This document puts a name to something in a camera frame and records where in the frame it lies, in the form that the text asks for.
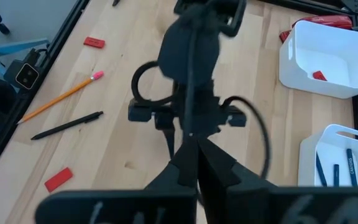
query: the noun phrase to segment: gray floor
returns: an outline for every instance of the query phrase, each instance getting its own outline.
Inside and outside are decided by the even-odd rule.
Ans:
[[[52,41],[77,0],[0,0],[0,15],[11,30],[0,33],[0,44],[46,37]],[[28,50],[1,57],[9,66],[14,59],[24,59]]]

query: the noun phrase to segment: black marker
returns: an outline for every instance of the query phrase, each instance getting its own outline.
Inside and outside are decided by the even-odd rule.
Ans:
[[[349,165],[349,173],[351,175],[352,186],[357,187],[356,169],[354,168],[354,160],[352,149],[346,149],[347,164]]]
[[[327,180],[326,176],[324,175],[323,168],[321,167],[320,158],[318,157],[318,154],[316,152],[316,167],[318,175],[320,176],[320,181],[323,187],[327,187]]]
[[[79,119],[76,119],[74,121],[70,121],[67,124],[63,124],[63,125],[61,125],[59,127],[52,128],[51,130],[39,133],[36,136],[32,137],[31,140],[41,139],[41,138],[49,136],[51,134],[55,134],[55,133],[57,133],[59,131],[63,131],[63,130],[65,130],[67,128],[70,128],[72,126],[76,126],[77,124],[88,123],[90,121],[94,121],[94,120],[98,119],[101,114],[103,114],[103,111],[95,112],[95,113],[89,114],[88,116],[85,116],[83,118],[79,118]]]
[[[334,187],[339,187],[339,165],[334,164]]]

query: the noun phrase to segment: white plastic basket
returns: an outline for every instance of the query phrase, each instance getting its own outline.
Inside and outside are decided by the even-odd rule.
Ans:
[[[313,78],[321,71],[327,81]],[[283,85],[337,98],[358,95],[358,32],[299,21],[280,49]]]
[[[298,169],[299,186],[322,186],[316,168],[316,153],[320,158],[328,187],[333,186],[334,164],[339,164],[339,186],[352,186],[346,149],[352,149],[358,183],[358,140],[338,133],[358,135],[358,131],[355,129],[331,124],[324,131],[301,142]]]

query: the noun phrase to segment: black cable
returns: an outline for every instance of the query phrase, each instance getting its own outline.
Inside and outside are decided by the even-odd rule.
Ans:
[[[193,29],[190,37],[188,61],[187,61],[187,89],[185,101],[185,119],[183,122],[183,140],[191,133],[191,124],[193,123],[193,103],[194,103],[194,54],[197,41],[197,30]]]
[[[144,65],[140,66],[135,71],[135,74],[132,77],[132,82],[131,82],[132,94],[134,95],[134,98],[138,103],[146,105],[146,106],[162,106],[164,104],[167,104],[167,103],[171,102],[175,97],[175,94],[173,94],[173,95],[168,96],[168,97],[166,97],[164,99],[152,101],[152,100],[146,100],[145,98],[142,97],[142,95],[140,95],[140,93],[139,93],[139,80],[140,80],[140,77],[148,69],[154,68],[154,67],[158,67],[158,62],[157,61],[147,62]]]
[[[260,115],[260,113],[258,112],[258,110],[256,109],[256,107],[249,102],[247,99],[240,97],[240,96],[231,96],[227,99],[224,100],[221,108],[227,108],[231,102],[233,101],[241,101],[243,102],[243,104],[245,104],[250,110],[251,112],[255,115],[255,117],[257,118],[257,121],[259,123],[260,129],[262,131],[262,135],[264,137],[264,146],[265,146],[265,162],[264,162],[264,166],[262,168],[262,172],[260,173],[260,178],[262,179],[266,179],[267,178],[267,174],[269,172],[269,166],[270,166],[270,154],[271,154],[271,146],[270,146],[270,138],[269,138],[269,134],[266,128],[266,124],[262,118],[262,115]]]

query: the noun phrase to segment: blue marker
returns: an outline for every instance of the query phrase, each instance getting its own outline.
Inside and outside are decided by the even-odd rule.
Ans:
[[[356,169],[354,167],[354,160],[352,149],[346,149],[347,164],[349,165],[349,173],[351,175],[352,186],[357,187]]]
[[[326,176],[324,175],[323,168],[321,167],[321,163],[320,163],[320,158],[318,157],[317,152],[316,152],[316,167],[317,167],[318,175],[320,177],[321,184],[323,185],[323,187],[327,187]]]
[[[334,187],[339,187],[339,165],[334,164]]]

